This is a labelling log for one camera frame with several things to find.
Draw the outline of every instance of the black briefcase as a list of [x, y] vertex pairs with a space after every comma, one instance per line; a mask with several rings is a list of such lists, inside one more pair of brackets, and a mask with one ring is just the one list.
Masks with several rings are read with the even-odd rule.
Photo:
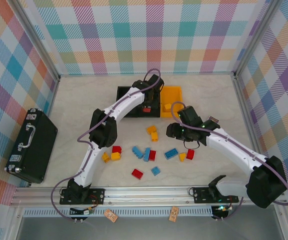
[[5, 171], [30, 183], [44, 180], [58, 129], [37, 108], [28, 110]]

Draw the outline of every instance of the yellow lego brick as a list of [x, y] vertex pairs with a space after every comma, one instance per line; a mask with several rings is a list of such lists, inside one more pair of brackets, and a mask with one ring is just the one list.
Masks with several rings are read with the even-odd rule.
[[152, 142], [157, 142], [158, 141], [158, 134], [157, 134], [156, 131], [152, 132], [151, 136], [152, 136]]
[[119, 152], [113, 152], [111, 158], [112, 158], [112, 161], [118, 161], [118, 160], [120, 160], [120, 154], [119, 154]]
[[110, 157], [108, 156], [108, 154], [106, 152], [104, 152], [104, 154], [102, 155], [102, 160], [106, 163], [110, 160]]
[[185, 158], [186, 158], [186, 153], [180, 153], [180, 154], [179, 154], [179, 160], [180, 160], [181, 162], [183, 162]]
[[151, 135], [153, 132], [156, 132], [157, 128], [153, 125], [147, 128], [147, 132], [149, 135]]
[[170, 104], [170, 103], [164, 105], [164, 109], [166, 112], [170, 112], [171, 107], [172, 107], [172, 104]]

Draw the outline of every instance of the blue lego brick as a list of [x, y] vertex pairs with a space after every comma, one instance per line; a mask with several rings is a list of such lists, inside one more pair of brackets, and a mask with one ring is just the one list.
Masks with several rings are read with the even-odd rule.
[[143, 154], [142, 152], [138, 149], [138, 147], [133, 146], [132, 148], [133, 153], [138, 157], [138, 159], [142, 159], [143, 158]]
[[149, 159], [150, 147], [145, 149], [144, 161], [147, 162]]
[[152, 173], [154, 174], [154, 176], [156, 176], [157, 174], [160, 174], [160, 169], [156, 166], [152, 168]]
[[166, 152], [164, 154], [165, 154], [166, 159], [169, 160], [172, 157], [178, 155], [178, 151], [175, 148], [173, 148], [172, 150], [169, 150], [168, 152]]

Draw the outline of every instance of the yellow tray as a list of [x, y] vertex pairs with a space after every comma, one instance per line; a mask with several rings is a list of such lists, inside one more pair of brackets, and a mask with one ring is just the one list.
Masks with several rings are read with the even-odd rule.
[[[183, 101], [182, 98], [182, 88], [180, 86], [164, 86], [162, 92], [160, 93], [160, 117], [161, 118], [171, 118], [172, 113], [170, 110], [165, 110], [165, 104], [173, 104], [176, 101]], [[175, 116], [178, 117], [177, 112], [183, 108], [183, 105], [176, 104], [174, 106]]]

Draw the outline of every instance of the briefcase handle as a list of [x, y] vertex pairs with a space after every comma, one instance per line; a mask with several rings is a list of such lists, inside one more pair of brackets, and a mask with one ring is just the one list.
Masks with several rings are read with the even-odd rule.
[[31, 125], [30, 123], [28, 123], [28, 124], [26, 125], [26, 131], [29, 131], [29, 128], [32, 128], [33, 131], [32, 131], [32, 133], [31, 133], [30, 136], [29, 136], [28, 143], [27, 143], [27, 145], [23, 145], [24, 143], [21, 142], [21, 143], [18, 145], [19, 148], [24, 148], [24, 149], [26, 149], [26, 148], [28, 148], [28, 147], [30, 146], [30, 144], [32, 143], [33, 137], [34, 137], [34, 135], [35, 135], [36, 127], [35, 127], [34, 125]]

